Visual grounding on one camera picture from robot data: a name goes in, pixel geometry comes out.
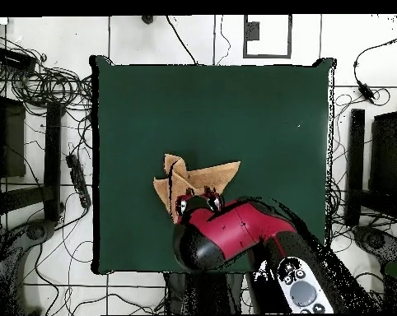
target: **controller button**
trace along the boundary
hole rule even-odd
[[[308,282],[297,281],[292,285],[289,295],[295,305],[305,307],[315,301],[317,292]]]
[[[303,279],[304,277],[306,277],[306,274],[302,270],[297,270],[295,276],[297,277],[297,279]]]
[[[324,314],[325,307],[322,304],[314,304],[313,311],[314,311],[314,314]]]
[[[293,270],[294,270],[294,266],[292,264],[288,263],[285,265],[285,271],[287,272],[287,274],[289,274]]]
[[[288,276],[285,277],[284,281],[289,286],[289,285],[292,284],[293,279],[288,275]]]

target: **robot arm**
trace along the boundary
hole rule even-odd
[[[279,206],[286,215],[251,197],[224,205],[222,196],[209,189],[202,196],[179,197],[174,231],[178,263],[190,271],[214,270],[260,244],[266,272],[280,285],[293,313],[377,311],[336,255]]]

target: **black cable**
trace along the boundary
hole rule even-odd
[[[76,219],[74,219],[74,220],[72,220],[72,221],[70,221],[70,222],[68,222],[68,223],[65,223],[64,225],[61,225],[61,226],[58,227],[58,228],[55,228],[55,231],[58,231],[58,230],[60,230],[60,229],[62,229],[62,228],[64,228],[64,227],[66,227],[66,226],[69,226],[69,225],[71,225],[72,223],[78,222],[78,221],[81,220],[87,213],[88,213],[88,210],[85,210],[85,211],[83,212],[83,214],[82,214],[80,217],[78,217],[78,218],[76,218]]]
[[[354,64],[353,64],[353,75],[355,76],[355,80],[357,81],[357,84],[358,84],[358,85],[362,85],[362,82],[357,78],[358,59],[359,59],[365,52],[367,52],[367,51],[369,51],[369,50],[371,50],[371,49],[378,49],[378,48],[380,48],[380,47],[382,47],[382,46],[386,46],[386,45],[388,45],[388,44],[394,44],[394,43],[397,43],[397,38],[396,38],[396,39],[393,39],[393,40],[390,40],[390,41],[387,41],[387,42],[385,42],[384,44],[378,44],[377,46],[372,46],[372,47],[369,47],[368,49],[364,49],[364,50],[357,56],[357,58],[355,59],[355,62],[354,62]]]
[[[383,89],[383,88],[374,92],[374,96],[375,96],[374,100],[379,100],[381,98],[381,91],[385,91],[385,93],[387,94],[387,99],[382,104],[373,102],[373,104],[376,106],[386,105],[390,101],[389,91],[387,89]],[[346,103],[339,103],[339,100],[342,99],[343,97],[348,98],[348,101]],[[364,98],[363,95],[360,95],[357,98],[353,98],[352,96],[350,96],[348,94],[342,94],[334,100],[334,104],[338,107],[341,107],[341,110],[334,117],[335,118],[334,122],[335,122],[336,130],[337,130],[337,133],[336,133],[337,136],[334,137],[334,142],[335,142],[336,146],[334,147],[334,150],[332,152],[332,157],[333,157],[332,163],[333,164],[336,160],[340,159],[342,156],[345,158],[346,163],[348,163],[348,158],[347,158],[348,150],[345,148],[345,146],[341,142],[341,132],[340,132],[340,128],[339,128],[339,120],[340,120],[341,116],[351,105],[355,105],[355,104],[366,102],[366,101],[368,101],[368,99]],[[339,155],[334,157],[336,151],[339,148],[341,148],[343,151]],[[346,192],[340,189],[339,184],[343,180],[346,173],[347,172],[345,170],[342,177],[339,179],[339,181],[336,181],[335,179],[332,178],[330,184],[327,184],[330,186],[331,190],[330,190],[330,200],[327,201],[327,203],[326,203],[326,214],[330,214],[330,216],[332,216],[332,226],[329,228],[328,234],[331,236],[331,240],[333,240],[339,236],[346,237],[347,239],[350,240],[350,244],[345,249],[340,249],[339,251],[334,251],[335,253],[345,251],[346,249],[351,247],[351,245],[354,241],[354,239],[350,235],[351,229],[349,229],[349,227],[347,227],[347,229],[345,229],[345,231],[342,232],[343,228],[345,227],[343,225],[343,216],[338,214],[339,208],[341,208],[341,207],[344,208],[344,203],[345,203],[345,201],[342,199],[342,193],[346,193]],[[381,215],[380,213],[370,215],[370,214],[359,212],[359,214],[360,214],[360,216],[379,217],[378,219],[384,217],[384,215]],[[334,231],[333,225],[341,225],[341,227],[339,230]]]
[[[37,142],[37,141],[30,141],[30,142],[24,143],[24,145],[25,145],[25,146],[28,146],[29,144],[33,144],[33,143],[37,144],[37,146],[38,146],[42,151],[44,151],[44,148],[42,148],[42,146],[41,146],[41,145],[39,144],[39,142]]]
[[[246,290],[248,290],[248,289],[241,290],[241,301],[246,307],[248,307],[248,314],[251,314],[251,310],[254,307],[252,304],[247,304],[247,302],[245,302],[245,300],[244,300],[244,291],[246,291]]]
[[[143,306],[141,306],[140,304],[137,304],[137,303],[134,303],[134,302],[130,302],[129,300],[125,300],[123,297],[121,297],[120,295],[117,295],[116,293],[109,293],[107,296],[101,297],[101,298],[99,298],[99,299],[97,299],[97,300],[88,300],[88,301],[79,303],[79,304],[76,306],[76,308],[71,312],[71,316],[74,316],[74,314],[76,313],[77,309],[78,309],[80,306],[82,306],[83,304],[97,303],[97,302],[100,302],[101,300],[105,300],[107,297],[111,297],[111,296],[112,296],[112,297],[117,297],[117,298],[119,298],[120,300],[122,300],[122,301],[123,301],[124,303],[126,303],[126,304],[129,304],[129,305],[138,307],[138,310],[134,311],[133,313],[131,313],[131,314],[129,314],[129,315],[134,314],[135,312],[139,311],[140,309],[141,309],[142,311],[144,311],[146,314],[157,315],[156,313],[153,313],[152,308],[150,308],[150,307],[148,307],[148,306],[144,306],[144,307],[143,307]]]
[[[93,244],[93,241],[89,241],[89,240],[86,240],[86,241],[82,241],[80,244],[78,244],[78,246],[74,249],[74,252],[70,255],[70,257],[71,257],[71,259],[70,259],[70,264],[69,264],[69,266],[68,266],[68,284],[69,285],[71,285],[71,282],[70,282],[70,271],[71,271],[71,264],[72,264],[72,261],[73,261],[73,259],[75,259],[74,258],[74,254],[76,254],[76,251],[82,246],[82,245],[84,245],[84,244],[86,244],[86,243],[92,243]],[[68,288],[67,288],[67,291],[68,292],[71,292],[72,293],[72,287],[71,286],[69,286]],[[68,303],[68,302],[70,302],[71,301],[71,295],[68,297],[68,299],[65,301],[65,307],[67,308],[67,311],[68,311],[68,316],[71,314],[71,316],[73,316],[73,313],[71,312],[71,310],[70,310],[70,308],[71,308],[71,303]]]
[[[5,82],[11,82],[12,91],[16,97],[23,101],[30,114],[44,116],[44,113],[34,113],[28,105],[44,108],[48,101],[58,101],[66,109],[79,110],[77,107],[83,103],[88,103],[91,99],[91,76],[80,79],[75,72],[62,68],[47,68],[44,62],[47,57],[34,49],[24,49],[20,45],[12,43],[9,39],[6,44],[0,42],[6,49],[20,51],[31,56],[37,63],[38,72],[19,72],[9,67],[0,66],[0,77]]]
[[[224,58],[228,57],[228,55],[229,55],[229,50],[231,49],[231,43],[230,43],[229,40],[226,38],[226,36],[222,33],[222,24],[223,24],[223,17],[224,17],[224,16],[225,16],[225,15],[222,15],[222,18],[221,18],[221,36],[222,36],[222,38],[225,39],[225,41],[229,44],[229,47],[228,47],[227,53],[225,54],[225,56],[223,56],[221,59],[219,59],[219,62],[217,62],[217,65],[219,65],[219,63],[220,63]]]
[[[78,222],[79,220],[81,220],[84,216],[86,215],[86,212],[84,212],[80,217],[78,217],[76,220],[74,220],[74,221],[72,221],[72,222],[70,222],[70,223],[67,223],[66,225],[63,225],[63,226],[61,226],[60,228],[58,228],[58,230],[59,229],[62,229],[64,226],[67,226],[67,225],[70,225],[70,224],[72,224],[73,222]],[[72,233],[72,230],[70,231],[70,233],[66,236],[66,238],[65,239],[67,239],[68,238],[68,236],[70,235]],[[49,258],[49,256],[52,254],[52,253],[54,253],[58,248],[59,248],[59,246],[61,246],[63,244],[63,242],[61,242],[57,247],[55,247],[55,249],[53,249],[52,250],[52,252],[50,252],[44,259],[42,259],[42,261],[40,262],[40,263],[38,263],[37,264],[37,266],[39,266],[41,263],[43,263],[47,258]],[[35,269],[33,268],[33,269],[31,269],[29,272],[27,272],[26,274],[25,274],[25,276],[23,277],[23,280],[21,281],[21,282],[23,282],[33,271],[34,271]]]
[[[48,310],[46,310],[46,313],[45,313],[45,315],[44,315],[44,316],[48,316],[49,311],[52,309],[53,305],[55,304],[55,302],[56,302],[56,300],[57,300],[57,298],[58,298],[58,296],[59,296],[59,288],[58,288],[56,285],[54,285],[51,281],[45,279],[45,278],[44,278],[42,275],[40,275],[40,273],[39,273],[39,270],[38,270],[38,268],[37,268],[37,265],[38,265],[38,262],[39,262],[39,260],[40,260],[41,255],[42,255],[42,252],[43,252],[43,244],[40,244],[40,252],[39,252],[39,255],[37,256],[37,259],[36,259],[36,261],[35,261],[35,270],[36,270],[36,274],[37,274],[37,276],[38,276],[41,280],[43,280],[43,281],[46,282],[47,284],[51,285],[51,286],[57,291],[57,295],[55,296],[54,301],[53,301],[52,304],[48,307]]]
[[[187,51],[187,53],[189,54],[189,56],[191,57],[191,59],[193,59],[193,62],[195,65],[197,65],[197,61],[194,59],[193,55],[191,54],[191,52],[187,49],[187,46],[185,46],[183,40],[180,38],[180,36],[178,35],[178,32],[176,31],[176,28],[174,27],[174,25],[171,23],[169,16],[166,16],[166,20],[168,21],[170,27],[172,28],[172,30],[174,31],[176,37],[178,38],[178,40],[181,42],[182,47],[184,47],[185,51]]]
[[[361,274],[356,275],[355,278],[358,279],[359,277],[363,277],[365,275],[375,277],[377,280],[381,281],[381,283],[384,283],[383,279],[373,272],[362,272]]]

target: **white floor tile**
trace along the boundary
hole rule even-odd
[[[169,16],[199,64],[212,64],[213,16]],[[164,16],[151,25],[140,16],[110,18],[110,59],[115,64],[193,64]]]
[[[110,287],[109,294],[119,295],[125,300],[124,302],[117,296],[111,295],[108,300],[109,315],[144,315],[151,313],[159,305],[165,296],[165,289]]]
[[[54,302],[48,312],[48,316],[71,316],[71,314],[74,316],[106,315],[106,300],[99,300],[106,297],[105,287],[71,287],[71,291],[68,291],[67,287],[60,286],[58,290],[58,298],[54,302],[57,291],[52,286],[25,286],[24,292],[27,306],[33,308],[41,307],[42,315],[45,315],[50,305]]]
[[[110,286],[165,286],[159,272],[114,272],[110,274]]]
[[[221,65],[272,65],[295,64],[310,66],[319,58],[320,51],[320,15],[292,15],[292,55],[291,59],[278,58],[244,58],[244,15],[217,16],[215,63],[227,55]],[[260,25],[270,22],[269,18],[261,18]]]
[[[338,60],[335,85],[357,83],[353,63],[365,49],[397,38],[396,15],[323,15],[321,56]],[[397,43],[364,53],[357,77],[369,86],[397,86]]]

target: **black stand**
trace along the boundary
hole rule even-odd
[[[363,109],[353,109],[351,111],[348,177],[344,200],[344,224],[346,226],[359,224],[361,207],[397,218],[397,190],[384,189],[388,185],[386,183],[393,183],[394,186],[397,186],[397,112],[380,115],[373,122],[371,173],[368,190],[362,189],[364,118],[365,112]],[[390,156],[381,154],[385,150],[388,151]],[[396,158],[380,163],[382,159],[390,158],[391,156]]]
[[[2,234],[0,229],[0,314],[31,314],[22,296],[23,272],[30,250],[54,234],[54,228],[63,211],[60,202],[61,184],[61,117],[60,103],[48,103],[44,149],[44,184],[10,192],[1,192],[3,155],[10,146],[6,138],[6,109],[0,101],[0,226],[1,215],[39,202],[44,204],[44,219],[21,225]]]

